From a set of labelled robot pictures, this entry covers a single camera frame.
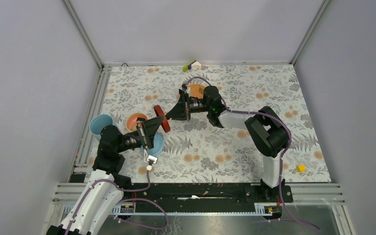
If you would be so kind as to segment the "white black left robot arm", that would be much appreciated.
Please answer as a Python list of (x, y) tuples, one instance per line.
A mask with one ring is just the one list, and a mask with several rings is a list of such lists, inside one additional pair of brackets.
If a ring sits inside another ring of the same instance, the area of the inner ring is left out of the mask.
[(154, 137), (164, 120), (139, 118), (136, 131), (123, 134), (107, 114), (94, 117), (89, 130), (99, 141), (93, 170), (79, 199), (59, 225), (51, 225), (48, 235), (96, 235), (119, 201), (131, 198), (131, 179), (120, 175), (125, 158), (122, 152), (154, 147)]

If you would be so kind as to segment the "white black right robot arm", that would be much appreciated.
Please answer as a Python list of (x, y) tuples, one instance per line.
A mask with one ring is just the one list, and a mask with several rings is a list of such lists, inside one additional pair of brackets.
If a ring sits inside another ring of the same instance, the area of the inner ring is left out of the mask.
[(157, 116), (163, 116), (161, 126), (165, 132), (170, 131), (169, 120), (190, 120), (193, 113), (207, 113), (207, 119), (214, 127), (248, 131), (256, 148), (264, 155), (262, 181), (265, 185), (261, 195), (269, 202), (280, 196), (278, 185), (282, 177), (278, 153), (288, 146), (290, 132), (270, 107), (264, 106), (256, 113), (234, 111), (226, 107), (216, 86), (206, 86), (202, 98), (196, 98), (189, 96), (187, 86), (183, 85), (177, 103), (169, 112), (164, 113), (158, 105), (154, 110)]

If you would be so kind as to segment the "light blue lid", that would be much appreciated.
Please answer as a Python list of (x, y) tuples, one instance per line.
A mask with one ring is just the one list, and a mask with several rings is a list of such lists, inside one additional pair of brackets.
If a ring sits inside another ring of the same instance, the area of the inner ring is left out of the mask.
[(161, 135), (155, 134), (154, 139), (153, 139), (153, 148), (146, 149), (144, 145), (141, 146), (142, 154), (143, 156), (153, 156), (153, 157), (158, 157), (164, 148), (165, 142), (164, 139)]

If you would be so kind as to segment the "pink lunch box bowl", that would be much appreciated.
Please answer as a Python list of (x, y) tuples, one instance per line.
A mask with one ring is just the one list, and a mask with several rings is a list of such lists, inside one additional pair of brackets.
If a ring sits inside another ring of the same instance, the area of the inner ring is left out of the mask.
[(125, 125), (126, 125), (126, 129), (129, 132), (133, 132), (137, 130), (137, 124), (138, 124), (139, 118), (143, 118), (145, 120), (148, 119), (148, 117), (143, 113), (133, 113), (127, 118)]

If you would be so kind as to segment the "dark red lid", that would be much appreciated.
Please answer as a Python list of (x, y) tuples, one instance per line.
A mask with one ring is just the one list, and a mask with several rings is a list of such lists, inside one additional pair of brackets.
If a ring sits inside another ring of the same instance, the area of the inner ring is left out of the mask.
[(171, 128), (170, 128), (170, 125), (168, 123), (168, 119), (164, 113), (164, 111), (162, 110), (162, 108), (160, 107), (160, 105), (155, 105), (153, 107), (154, 109), (154, 112), (156, 114), (157, 117), (161, 117), (162, 118), (162, 122), (161, 122), (161, 127), (163, 128), (163, 130), (168, 133), (170, 132)]

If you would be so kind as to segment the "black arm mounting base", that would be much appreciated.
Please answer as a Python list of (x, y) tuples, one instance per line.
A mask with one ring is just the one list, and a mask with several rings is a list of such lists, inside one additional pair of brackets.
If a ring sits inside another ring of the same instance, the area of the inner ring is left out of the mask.
[(234, 214), (280, 213), (283, 203), (294, 201), (291, 188), (281, 183), (270, 188), (263, 182), (251, 183), (152, 183), (149, 189), (125, 192), (126, 212), (154, 213), (163, 208), (166, 213)]

